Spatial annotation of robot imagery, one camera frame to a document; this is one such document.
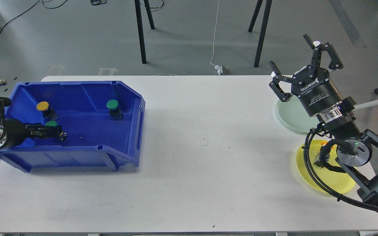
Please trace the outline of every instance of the robotiq logo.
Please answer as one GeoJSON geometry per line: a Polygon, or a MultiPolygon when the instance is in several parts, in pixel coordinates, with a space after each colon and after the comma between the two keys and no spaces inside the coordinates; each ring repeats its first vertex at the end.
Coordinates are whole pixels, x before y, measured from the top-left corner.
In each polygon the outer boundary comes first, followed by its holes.
{"type": "Polygon", "coordinates": [[[313,82],[311,82],[310,84],[306,85],[306,87],[304,88],[300,88],[300,91],[304,91],[306,89],[308,89],[309,87],[313,86],[313,85],[316,85],[317,83],[319,83],[319,79],[316,78],[313,82]]]}

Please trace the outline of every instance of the green button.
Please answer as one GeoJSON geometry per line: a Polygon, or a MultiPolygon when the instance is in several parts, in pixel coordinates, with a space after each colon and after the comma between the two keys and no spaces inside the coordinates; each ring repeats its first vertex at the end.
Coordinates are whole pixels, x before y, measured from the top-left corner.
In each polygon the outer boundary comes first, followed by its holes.
{"type": "Polygon", "coordinates": [[[106,103],[106,106],[108,109],[116,109],[119,106],[119,103],[117,100],[109,100],[108,103],[106,103]]]}
{"type": "Polygon", "coordinates": [[[57,126],[57,122],[56,121],[49,121],[45,124],[46,127],[55,127],[57,126]]]}

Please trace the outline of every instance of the round plate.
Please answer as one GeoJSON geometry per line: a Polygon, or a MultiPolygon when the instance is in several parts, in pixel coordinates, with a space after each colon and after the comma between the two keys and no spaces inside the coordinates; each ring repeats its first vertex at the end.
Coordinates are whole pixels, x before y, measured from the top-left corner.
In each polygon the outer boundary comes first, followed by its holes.
{"type": "Polygon", "coordinates": [[[307,134],[311,128],[319,124],[317,117],[309,117],[296,96],[284,103],[278,100],[276,112],[282,124],[296,133],[307,134]]]}
{"type": "MultiPolygon", "coordinates": [[[[321,146],[324,146],[327,143],[325,140],[313,140],[310,145],[309,156],[311,163],[316,161],[316,156],[320,153],[321,146]]],[[[296,164],[297,170],[299,171],[300,175],[303,179],[313,188],[326,193],[323,189],[321,189],[310,177],[309,173],[307,172],[306,165],[304,163],[303,158],[303,145],[297,151],[296,156],[296,164]]],[[[336,145],[334,145],[330,151],[330,159],[329,164],[332,166],[339,166],[338,163],[335,161],[336,157],[336,145]]],[[[321,178],[321,180],[327,184],[330,188],[337,191],[338,193],[344,194],[350,191],[354,186],[354,180],[347,174],[347,173],[338,173],[330,171],[326,168],[320,168],[314,164],[312,164],[313,170],[315,170],[316,174],[321,178]]]]}

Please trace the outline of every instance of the yellow button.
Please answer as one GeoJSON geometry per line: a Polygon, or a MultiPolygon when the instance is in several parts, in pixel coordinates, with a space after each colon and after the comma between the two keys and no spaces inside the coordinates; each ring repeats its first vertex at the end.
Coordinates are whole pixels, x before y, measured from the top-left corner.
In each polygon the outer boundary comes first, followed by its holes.
{"type": "Polygon", "coordinates": [[[48,108],[49,108],[48,102],[40,102],[36,106],[36,109],[39,111],[46,111],[48,108]]]}

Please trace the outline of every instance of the blue plastic bin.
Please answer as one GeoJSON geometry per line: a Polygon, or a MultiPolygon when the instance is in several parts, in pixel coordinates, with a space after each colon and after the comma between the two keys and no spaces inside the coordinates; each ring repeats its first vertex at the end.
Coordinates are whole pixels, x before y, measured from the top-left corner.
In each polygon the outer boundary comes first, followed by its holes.
{"type": "Polygon", "coordinates": [[[0,159],[25,173],[36,167],[107,166],[118,171],[126,163],[139,165],[145,101],[120,81],[17,83],[6,118],[44,123],[36,109],[47,101],[67,132],[64,142],[27,138],[22,145],[0,150],[0,159]],[[107,101],[115,99],[123,111],[112,119],[107,101]]]}

